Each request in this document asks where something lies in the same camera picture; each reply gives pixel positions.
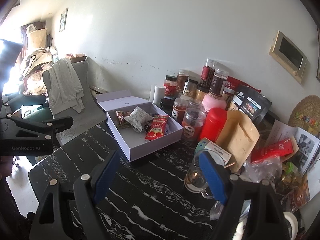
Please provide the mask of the white doodle-print snack bag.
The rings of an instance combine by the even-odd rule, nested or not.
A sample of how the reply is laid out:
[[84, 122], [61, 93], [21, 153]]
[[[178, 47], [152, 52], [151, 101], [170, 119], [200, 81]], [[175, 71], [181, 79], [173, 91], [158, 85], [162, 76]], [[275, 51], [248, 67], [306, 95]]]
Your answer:
[[137, 106], [130, 116], [125, 117], [125, 120], [129, 122], [139, 133], [141, 133], [143, 131], [143, 126], [148, 121], [153, 120], [153, 117]]

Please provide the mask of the red snack packet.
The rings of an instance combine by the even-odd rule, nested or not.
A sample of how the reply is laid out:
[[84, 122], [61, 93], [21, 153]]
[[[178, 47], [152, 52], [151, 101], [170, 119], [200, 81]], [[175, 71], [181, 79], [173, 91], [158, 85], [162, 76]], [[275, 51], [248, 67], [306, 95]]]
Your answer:
[[154, 139], [158, 139], [164, 136], [164, 127], [165, 124], [168, 121], [168, 115], [160, 115], [160, 116], [156, 116], [154, 117], [151, 127], [150, 127], [150, 131], [146, 134], [145, 139], [146, 140], [154, 140]]

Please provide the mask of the black white polka-dot scrunchie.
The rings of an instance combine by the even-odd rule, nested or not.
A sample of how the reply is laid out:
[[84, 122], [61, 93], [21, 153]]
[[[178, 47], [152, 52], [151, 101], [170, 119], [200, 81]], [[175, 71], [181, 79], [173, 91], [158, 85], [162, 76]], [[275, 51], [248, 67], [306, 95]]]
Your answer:
[[148, 133], [148, 132], [150, 131], [150, 125], [149, 125], [149, 124], [145, 124], [145, 125], [143, 126], [143, 131], [144, 131], [145, 133]]

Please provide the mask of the clear plastic bag of items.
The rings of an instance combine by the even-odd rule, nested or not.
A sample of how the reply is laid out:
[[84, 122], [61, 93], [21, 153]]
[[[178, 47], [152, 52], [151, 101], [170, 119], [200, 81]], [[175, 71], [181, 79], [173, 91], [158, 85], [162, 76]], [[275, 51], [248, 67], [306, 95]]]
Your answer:
[[259, 183], [263, 179], [268, 180], [273, 188], [276, 188], [276, 183], [280, 182], [280, 175], [284, 171], [284, 164], [280, 163], [279, 157], [270, 157], [258, 163], [245, 161], [241, 168], [240, 178], [243, 181]]

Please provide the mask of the clear glass mug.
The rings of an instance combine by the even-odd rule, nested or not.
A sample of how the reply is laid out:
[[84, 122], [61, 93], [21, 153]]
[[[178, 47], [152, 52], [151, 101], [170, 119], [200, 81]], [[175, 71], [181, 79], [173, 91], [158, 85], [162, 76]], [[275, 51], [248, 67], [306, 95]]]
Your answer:
[[203, 150], [194, 154], [193, 161], [191, 162], [189, 170], [184, 178], [184, 185], [186, 189], [192, 193], [201, 193], [204, 198], [213, 199], [214, 196], [209, 189], [202, 170], [200, 169], [199, 157], [202, 152]]

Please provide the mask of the white cloth garment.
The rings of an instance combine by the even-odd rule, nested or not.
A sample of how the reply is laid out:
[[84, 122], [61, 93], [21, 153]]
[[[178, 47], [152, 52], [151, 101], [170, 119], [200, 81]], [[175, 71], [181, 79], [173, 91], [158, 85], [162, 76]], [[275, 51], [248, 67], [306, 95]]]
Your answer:
[[69, 108], [80, 114], [85, 106], [84, 90], [69, 59], [60, 59], [48, 70], [50, 77], [49, 108], [54, 115]]

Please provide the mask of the red foil packet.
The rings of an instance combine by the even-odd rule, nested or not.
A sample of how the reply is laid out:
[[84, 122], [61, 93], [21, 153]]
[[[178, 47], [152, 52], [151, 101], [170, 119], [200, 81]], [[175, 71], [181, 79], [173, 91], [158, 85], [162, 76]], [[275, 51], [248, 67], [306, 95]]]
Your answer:
[[268, 145], [261, 149], [255, 150], [251, 154], [251, 162], [259, 163], [265, 159], [272, 157], [283, 157], [294, 152], [291, 138], [286, 138], [282, 141], [276, 142], [272, 145]]

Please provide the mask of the kraft paper pouch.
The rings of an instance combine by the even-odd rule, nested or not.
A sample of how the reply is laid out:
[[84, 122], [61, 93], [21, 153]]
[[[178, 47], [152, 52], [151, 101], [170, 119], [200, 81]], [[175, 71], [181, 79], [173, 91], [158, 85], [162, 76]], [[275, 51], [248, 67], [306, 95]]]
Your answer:
[[225, 125], [216, 140], [216, 144], [230, 153], [230, 167], [238, 173], [255, 147], [260, 134], [251, 119], [241, 111], [228, 111]]

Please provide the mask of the grey upholstered chair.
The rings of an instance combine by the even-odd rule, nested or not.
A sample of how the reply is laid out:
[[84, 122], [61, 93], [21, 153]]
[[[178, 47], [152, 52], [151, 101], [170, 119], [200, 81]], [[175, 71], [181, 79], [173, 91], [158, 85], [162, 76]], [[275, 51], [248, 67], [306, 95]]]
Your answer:
[[42, 78], [53, 118], [73, 118], [71, 128], [56, 134], [61, 146], [105, 120], [105, 113], [89, 90], [86, 60], [72, 63], [60, 59], [43, 72]]

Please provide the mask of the blue white medicine box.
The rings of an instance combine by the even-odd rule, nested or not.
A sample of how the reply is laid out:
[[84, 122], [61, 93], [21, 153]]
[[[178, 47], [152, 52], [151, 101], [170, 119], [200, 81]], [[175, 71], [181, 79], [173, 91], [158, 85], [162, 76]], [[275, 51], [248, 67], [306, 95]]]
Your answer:
[[208, 151], [216, 163], [220, 165], [227, 165], [232, 156], [230, 153], [207, 138], [203, 138], [199, 141], [194, 154], [201, 151]]

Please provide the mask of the white printed booklet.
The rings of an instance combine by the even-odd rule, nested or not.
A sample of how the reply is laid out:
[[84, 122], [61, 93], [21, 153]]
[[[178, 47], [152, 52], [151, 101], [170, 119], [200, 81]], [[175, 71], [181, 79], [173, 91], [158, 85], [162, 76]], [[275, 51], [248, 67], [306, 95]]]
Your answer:
[[294, 137], [298, 150], [291, 157], [285, 155], [281, 158], [281, 161], [285, 163], [288, 161], [292, 162], [298, 168], [298, 172], [302, 177], [318, 153], [319, 139], [301, 127], [292, 127], [276, 120], [265, 146], [272, 145], [289, 137]]

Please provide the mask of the red plastic canister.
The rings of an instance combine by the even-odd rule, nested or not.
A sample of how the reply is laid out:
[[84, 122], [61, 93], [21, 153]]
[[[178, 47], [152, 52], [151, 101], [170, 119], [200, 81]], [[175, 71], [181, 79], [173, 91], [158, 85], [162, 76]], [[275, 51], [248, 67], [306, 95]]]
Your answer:
[[199, 140], [207, 138], [216, 142], [227, 120], [227, 111], [221, 108], [209, 110], [203, 128], [199, 135]]

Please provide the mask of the orange-label clear jar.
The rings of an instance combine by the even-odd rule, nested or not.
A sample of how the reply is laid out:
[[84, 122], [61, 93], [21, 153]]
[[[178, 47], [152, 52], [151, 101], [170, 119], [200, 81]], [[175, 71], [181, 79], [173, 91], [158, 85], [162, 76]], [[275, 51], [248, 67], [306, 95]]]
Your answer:
[[206, 114], [196, 108], [188, 108], [182, 121], [182, 138], [186, 141], [196, 141], [202, 130]]

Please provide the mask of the brown patterned snack packet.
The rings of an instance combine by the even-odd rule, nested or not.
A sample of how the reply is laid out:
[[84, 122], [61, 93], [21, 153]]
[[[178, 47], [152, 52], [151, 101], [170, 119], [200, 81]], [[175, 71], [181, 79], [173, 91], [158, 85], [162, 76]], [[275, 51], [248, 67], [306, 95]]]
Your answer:
[[117, 127], [118, 128], [128, 128], [130, 123], [125, 120], [125, 117], [130, 116], [130, 111], [115, 111], [117, 117]]

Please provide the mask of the white open gift box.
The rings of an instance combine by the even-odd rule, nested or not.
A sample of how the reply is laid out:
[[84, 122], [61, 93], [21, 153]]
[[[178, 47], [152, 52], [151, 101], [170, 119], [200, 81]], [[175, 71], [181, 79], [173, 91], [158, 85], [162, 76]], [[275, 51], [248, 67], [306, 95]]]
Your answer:
[[148, 100], [128, 90], [97, 96], [107, 123], [128, 161], [138, 160], [180, 140], [183, 127]]

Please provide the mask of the black printed foil bag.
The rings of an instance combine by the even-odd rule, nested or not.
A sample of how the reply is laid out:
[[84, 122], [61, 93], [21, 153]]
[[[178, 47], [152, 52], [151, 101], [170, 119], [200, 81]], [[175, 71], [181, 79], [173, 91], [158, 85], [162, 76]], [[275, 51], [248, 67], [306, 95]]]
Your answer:
[[229, 111], [241, 111], [258, 126], [270, 109], [272, 102], [254, 88], [239, 85], [231, 100]]

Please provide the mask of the woven straw fan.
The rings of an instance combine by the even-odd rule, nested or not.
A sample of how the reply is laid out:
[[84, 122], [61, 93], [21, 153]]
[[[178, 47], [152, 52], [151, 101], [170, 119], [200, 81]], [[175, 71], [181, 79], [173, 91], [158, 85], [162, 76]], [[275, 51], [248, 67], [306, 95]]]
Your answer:
[[310, 95], [300, 101], [293, 109], [289, 126], [300, 127], [314, 136], [319, 135], [320, 98]]

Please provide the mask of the pink plastic bottle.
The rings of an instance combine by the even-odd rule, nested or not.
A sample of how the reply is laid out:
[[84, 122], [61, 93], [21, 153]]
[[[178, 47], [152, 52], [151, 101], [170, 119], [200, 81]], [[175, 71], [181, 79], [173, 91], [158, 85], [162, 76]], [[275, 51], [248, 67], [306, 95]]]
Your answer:
[[204, 112], [208, 114], [208, 112], [212, 108], [220, 108], [220, 109], [226, 109], [227, 103], [223, 98], [214, 98], [211, 96], [210, 93], [206, 94], [202, 100], [202, 105]]

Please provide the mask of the red-powder clear jar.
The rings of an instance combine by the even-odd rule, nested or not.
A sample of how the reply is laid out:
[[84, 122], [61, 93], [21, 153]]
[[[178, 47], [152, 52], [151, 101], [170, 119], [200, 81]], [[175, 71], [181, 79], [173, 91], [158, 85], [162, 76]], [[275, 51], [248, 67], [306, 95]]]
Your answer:
[[180, 98], [176, 98], [172, 108], [171, 117], [179, 124], [182, 123], [185, 111], [188, 106], [188, 101]]

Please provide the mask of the gold black-lid jar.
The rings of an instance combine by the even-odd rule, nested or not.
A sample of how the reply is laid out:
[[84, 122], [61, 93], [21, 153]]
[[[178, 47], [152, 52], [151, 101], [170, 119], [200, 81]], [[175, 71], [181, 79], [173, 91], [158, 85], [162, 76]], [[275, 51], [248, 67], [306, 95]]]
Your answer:
[[205, 95], [207, 95], [209, 92], [209, 88], [203, 87], [200, 84], [197, 85], [196, 87], [196, 93], [195, 93], [195, 98], [198, 101], [202, 101]]

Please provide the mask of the black lid dark jar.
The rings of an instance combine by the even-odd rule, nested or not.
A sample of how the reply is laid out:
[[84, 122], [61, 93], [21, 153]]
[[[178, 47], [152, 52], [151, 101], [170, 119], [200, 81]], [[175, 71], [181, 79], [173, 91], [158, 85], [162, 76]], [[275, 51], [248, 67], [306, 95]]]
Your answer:
[[167, 115], [172, 114], [172, 109], [174, 106], [174, 100], [163, 98], [160, 100], [160, 109], [163, 110]]

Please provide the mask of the jar of dried slices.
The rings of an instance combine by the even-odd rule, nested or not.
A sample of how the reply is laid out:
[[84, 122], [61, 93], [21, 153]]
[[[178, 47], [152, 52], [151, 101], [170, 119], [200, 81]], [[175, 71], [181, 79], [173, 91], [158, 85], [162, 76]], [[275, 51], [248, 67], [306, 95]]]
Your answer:
[[185, 82], [183, 95], [193, 98], [196, 93], [198, 81], [192, 78], [188, 78]]

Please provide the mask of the dark-label nut jar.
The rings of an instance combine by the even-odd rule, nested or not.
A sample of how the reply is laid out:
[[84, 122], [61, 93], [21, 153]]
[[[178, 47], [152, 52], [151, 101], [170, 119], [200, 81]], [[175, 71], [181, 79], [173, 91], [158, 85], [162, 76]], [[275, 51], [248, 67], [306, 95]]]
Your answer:
[[212, 83], [210, 85], [210, 90], [209, 90], [212, 96], [215, 96], [216, 98], [219, 98], [222, 96], [228, 76], [229, 76], [229, 72], [222, 69], [217, 69], [217, 68], [215, 69]]

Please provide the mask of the tall red-berry jar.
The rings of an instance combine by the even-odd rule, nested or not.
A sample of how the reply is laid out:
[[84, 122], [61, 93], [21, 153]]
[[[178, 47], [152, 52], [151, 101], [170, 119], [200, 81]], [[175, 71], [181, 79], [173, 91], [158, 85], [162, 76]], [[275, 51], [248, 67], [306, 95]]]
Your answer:
[[216, 62], [212, 59], [207, 59], [206, 64], [202, 68], [201, 78], [200, 78], [200, 86], [204, 88], [209, 88], [212, 83], [213, 75], [214, 75], [214, 67]]

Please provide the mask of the white paper roll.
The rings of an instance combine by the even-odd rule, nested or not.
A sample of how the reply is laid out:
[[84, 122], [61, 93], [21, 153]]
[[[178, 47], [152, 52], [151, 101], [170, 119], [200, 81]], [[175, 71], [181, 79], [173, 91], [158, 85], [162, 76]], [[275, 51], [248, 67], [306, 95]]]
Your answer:
[[165, 96], [165, 87], [159, 86], [159, 85], [152, 85], [149, 95], [149, 101], [151, 101], [153, 104], [159, 106], [160, 101]]

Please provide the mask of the red-label black-lid jar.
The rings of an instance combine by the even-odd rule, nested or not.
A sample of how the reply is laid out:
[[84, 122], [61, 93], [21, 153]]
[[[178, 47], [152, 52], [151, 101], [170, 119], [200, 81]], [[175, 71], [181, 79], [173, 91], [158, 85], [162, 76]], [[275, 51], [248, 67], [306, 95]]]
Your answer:
[[177, 77], [167, 75], [164, 80], [165, 97], [173, 98], [176, 95]]

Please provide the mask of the brown-label tall jar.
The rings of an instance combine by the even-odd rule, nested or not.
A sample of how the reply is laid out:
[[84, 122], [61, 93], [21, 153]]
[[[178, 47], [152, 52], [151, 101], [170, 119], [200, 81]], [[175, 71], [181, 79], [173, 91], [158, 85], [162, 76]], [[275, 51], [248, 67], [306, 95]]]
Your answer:
[[177, 74], [177, 83], [176, 83], [176, 89], [178, 92], [183, 92], [185, 82], [187, 81], [189, 77], [189, 70], [186, 69], [179, 69]]

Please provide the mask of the framed wall picture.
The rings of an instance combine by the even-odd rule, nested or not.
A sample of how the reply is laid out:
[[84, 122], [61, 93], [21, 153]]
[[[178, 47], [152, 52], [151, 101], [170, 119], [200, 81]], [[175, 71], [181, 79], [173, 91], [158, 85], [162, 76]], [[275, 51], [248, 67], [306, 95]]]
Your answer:
[[67, 13], [68, 13], [68, 8], [66, 8], [66, 9], [64, 10], [64, 12], [61, 14], [60, 24], [59, 24], [59, 32], [62, 32], [62, 31], [65, 30]]

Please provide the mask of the wall intercom panel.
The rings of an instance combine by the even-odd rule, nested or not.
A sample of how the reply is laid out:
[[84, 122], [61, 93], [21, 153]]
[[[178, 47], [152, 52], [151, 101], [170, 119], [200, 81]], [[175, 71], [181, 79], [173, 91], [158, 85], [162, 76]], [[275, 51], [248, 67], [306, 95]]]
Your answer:
[[298, 83], [302, 83], [308, 66], [306, 55], [281, 31], [277, 31], [269, 55], [276, 60]]

